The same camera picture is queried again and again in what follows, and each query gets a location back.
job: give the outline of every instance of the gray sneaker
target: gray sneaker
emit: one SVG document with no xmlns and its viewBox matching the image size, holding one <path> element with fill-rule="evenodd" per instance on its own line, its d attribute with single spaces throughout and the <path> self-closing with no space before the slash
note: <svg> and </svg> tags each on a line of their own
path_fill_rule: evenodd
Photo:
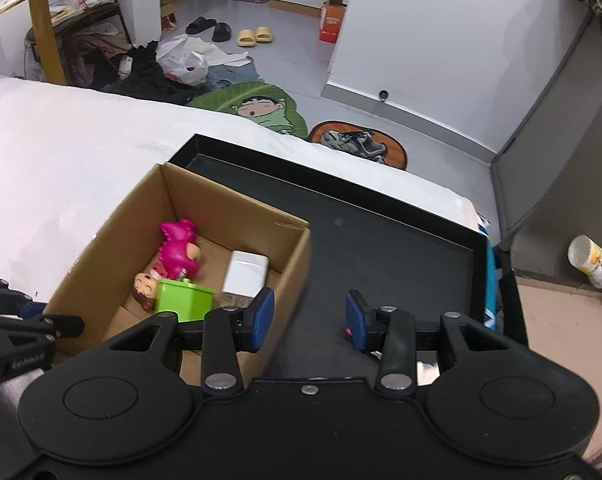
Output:
<svg viewBox="0 0 602 480">
<path fill-rule="evenodd" d="M 387 148 L 385 144 L 374 142 L 370 132 L 342 133 L 328 130 L 321 136 L 319 142 L 333 150 L 350 153 L 350 155 L 385 164 L 383 156 L 387 152 Z"/>
</svg>

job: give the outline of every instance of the white bed sheet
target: white bed sheet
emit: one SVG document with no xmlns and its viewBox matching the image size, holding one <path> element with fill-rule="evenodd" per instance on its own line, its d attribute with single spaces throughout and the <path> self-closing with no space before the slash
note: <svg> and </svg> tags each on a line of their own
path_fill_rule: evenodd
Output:
<svg viewBox="0 0 602 480">
<path fill-rule="evenodd" d="M 333 174 L 476 229 L 468 199 L 248 119 L 0 76 L 0 276 L 47 301 L 108 215 L 194 134 Z"/>
</svg>

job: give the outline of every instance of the wooden chair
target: wooden chair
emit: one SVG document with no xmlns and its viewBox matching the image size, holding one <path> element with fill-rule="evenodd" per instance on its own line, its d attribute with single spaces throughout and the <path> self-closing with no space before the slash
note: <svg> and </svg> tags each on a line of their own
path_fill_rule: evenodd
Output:
<svg viewBox="0 0 602 480">
<path fill-rule="evenodd" d="M 113 16 L 118 16 L 121 20 L 121 26 L 123 27 L 123 32 L 126 35 L 126 39 L 128 43 L 130 41 L 130 34 L 128 32 L 128 28 L 126 27 L 126 22 L 123 19 L 123 13 L 121 12 L 121 6 L 118 0 L 114 0 L 113 4 L 101 4 L 95 7 L 91 7 L 88 10 L 85 10 L 83 13 L 65 20 L 65 22 L 59 23 L 54 27 L 55 37 L 60 38 L 62 41 L 62 46 L 64 50 L 67 50 L 70 46 L 70 37 L 72 37 L 75 32 L 82 30 L 83 28 L 89 27 L 90 25 L 94 25 L 95 23 L 102 22 L 103 20 L 107 20 Z M 26 42 L 28 45 L 32 47 L 32 53 L 34 55 L 34 59 L 39 61 L 39 56 L 36 53 L 37 40 L 34 37 L 34 30 L 31 28 L 26 35 Z"/>
</svg>

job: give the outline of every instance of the gray floor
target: gray floor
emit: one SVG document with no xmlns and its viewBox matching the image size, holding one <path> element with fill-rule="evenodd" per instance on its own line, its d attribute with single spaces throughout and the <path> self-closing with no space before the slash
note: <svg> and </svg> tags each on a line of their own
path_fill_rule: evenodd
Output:
<svg viewBox="0 0 602 480">
<path fill-rule="evenodd" d="M 318 18 L 272 9 L 268 4 L 230 0 L 182 0 L 175 8 L 178 28 L 166 33 L 164 39 L 183 34 L 188 23 L 198 16 L 229 23 L 235 36 L 243 28 L 270 27 L 274 41 L 247 50 L 261 77 L 294 98 L 309 130 L 322 121 L 346 121 L 394 137 L 408 153 L 407 171 L 468 197 L 490 220 L 492 243 L 498 241 L 497 210 L 488 167 L 411 128 L 321 97 L 334 45 L 318 40 Z M 211 41 L 212 29 L 199 37 Z M 237 46 L 234 38 L 219 46 L 230 54 L 246 50 Z"/>
</svg>

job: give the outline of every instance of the green container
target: green container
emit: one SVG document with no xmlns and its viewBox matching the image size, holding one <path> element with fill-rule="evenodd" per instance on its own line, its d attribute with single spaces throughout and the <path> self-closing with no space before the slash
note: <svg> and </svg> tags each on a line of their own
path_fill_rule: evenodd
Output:
<svg viewBox="0 0 602 480">
<path fill-rule="evenodd" d="M 212 309 L 214 295 L 211 288 L 195 285 L 188 278 L 180 282 L 159 280 L 155 312 L 176 312 L 180 322 L 198 321 Z"/>
</svg>

